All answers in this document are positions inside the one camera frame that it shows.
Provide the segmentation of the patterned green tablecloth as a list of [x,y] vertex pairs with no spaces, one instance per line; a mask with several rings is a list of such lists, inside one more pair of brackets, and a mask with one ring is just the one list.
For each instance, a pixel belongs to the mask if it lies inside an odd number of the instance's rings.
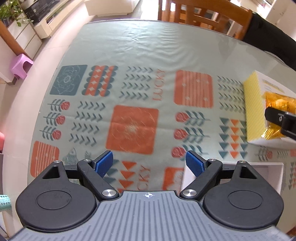
[[295,151],[247,142],[243,82],[259,71],[295,89],[295,72],[232,37],[158,21],[84,25],[57,67],[33,134],[28,181],[51,162],[114,154],[122,190],[179,190],[185,154],[280,162],[295,189]]

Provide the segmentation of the wooden chair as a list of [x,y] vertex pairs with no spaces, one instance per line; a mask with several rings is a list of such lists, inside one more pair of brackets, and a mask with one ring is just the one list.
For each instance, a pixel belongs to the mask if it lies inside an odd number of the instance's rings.
[[158,20],[206,28],[242,40],[253,12],[225,0],[158,1]]

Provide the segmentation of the yellow bread packet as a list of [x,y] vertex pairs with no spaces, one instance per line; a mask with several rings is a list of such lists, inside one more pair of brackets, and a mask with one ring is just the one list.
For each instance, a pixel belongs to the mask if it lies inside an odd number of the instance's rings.
[[295,141],[295,98],[274,92],[265,92],[267,128],[263,138],[291,138]]

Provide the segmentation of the white tv cabinet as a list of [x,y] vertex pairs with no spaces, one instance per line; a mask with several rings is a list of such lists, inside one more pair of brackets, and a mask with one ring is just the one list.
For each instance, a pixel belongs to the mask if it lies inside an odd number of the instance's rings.
[[52,37],[60,25],[82,4],[82,0],[59,1],[37,24],[34,30],[40,39]]

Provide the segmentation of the white tablet box lid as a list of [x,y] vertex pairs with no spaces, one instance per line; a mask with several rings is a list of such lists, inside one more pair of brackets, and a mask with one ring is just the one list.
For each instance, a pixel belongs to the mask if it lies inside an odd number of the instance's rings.
[[247,142],[275,149],[295,148],[295,93],[254,71],[243,82]]

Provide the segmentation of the green potted plant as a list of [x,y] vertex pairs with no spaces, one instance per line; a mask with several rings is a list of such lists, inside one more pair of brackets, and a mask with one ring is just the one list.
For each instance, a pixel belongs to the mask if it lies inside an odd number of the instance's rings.
[[4,1],[1,4],[0,14],[1,21],[7,28],[12,24],[21,27],[22,25],[27,25],[32,22],[25,15],[17,0]]

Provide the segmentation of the purple plastic stool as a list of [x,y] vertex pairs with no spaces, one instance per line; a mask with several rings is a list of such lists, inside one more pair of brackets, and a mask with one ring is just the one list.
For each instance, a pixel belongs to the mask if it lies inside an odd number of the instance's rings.
[[34,61],[27,55],[20,54],[11,61],[10,71],[15,76],[15,78],[25,80],[27,77],[27,71],[25,70],[25,67],[28,65],[32,66],[33,64]]

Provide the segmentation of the white coffee table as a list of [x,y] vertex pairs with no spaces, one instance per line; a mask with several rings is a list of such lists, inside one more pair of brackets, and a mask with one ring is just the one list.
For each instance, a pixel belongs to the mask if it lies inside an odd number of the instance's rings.
[[90,16],[121,16],[132,13],[139,0],[87,0],[84,3]]

